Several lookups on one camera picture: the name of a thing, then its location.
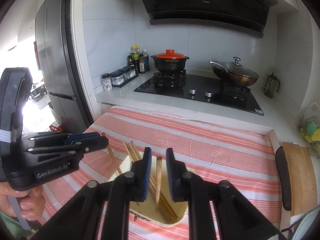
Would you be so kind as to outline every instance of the human hand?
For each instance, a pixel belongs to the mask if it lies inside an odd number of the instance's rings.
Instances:
[[[16,214],[10,205],[8,195],[14,197],[25,197],[20,202],[21,216],[29,221],[38,220],[42,215],[45,205],[45,199],[42,196],[43,187],[38,186],[31,191],[15,191],[9,183],[0,183],[0,210],[8,216],[15,217]]]

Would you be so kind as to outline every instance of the plastic bag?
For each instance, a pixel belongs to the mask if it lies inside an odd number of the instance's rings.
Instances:
[[[302,137],[320,153],[320,107],[317,103],[311,104],[304,114],[302,127],[300,129]]]

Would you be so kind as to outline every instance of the orange pot lid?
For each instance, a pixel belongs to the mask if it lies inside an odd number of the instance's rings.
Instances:
[[[174,52],[174,49],[166,49],[165,53],[157,54],[159,58],[185,58],[183,54]]]

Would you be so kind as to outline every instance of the brand logo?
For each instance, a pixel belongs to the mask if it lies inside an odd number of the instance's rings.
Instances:
[[[43,179],[47,176],[53,175],[57,172],[61,172],[61,171],[67,170],[67,169],[68,169],[68,164],[64,164],[63,166],[59,166],[57,168],[53,168],[53,169],[47,170],[45,172],[38,173],[36,176],[38,179]]]

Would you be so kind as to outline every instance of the kettle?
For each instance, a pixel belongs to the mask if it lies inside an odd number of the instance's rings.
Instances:
[[[280,81],[276,76],[273,75],[273,73],[268,75],[267,84],[264,89],[264,94],[269,97],[273,98],[275,92],[279,92],[280,88]]]

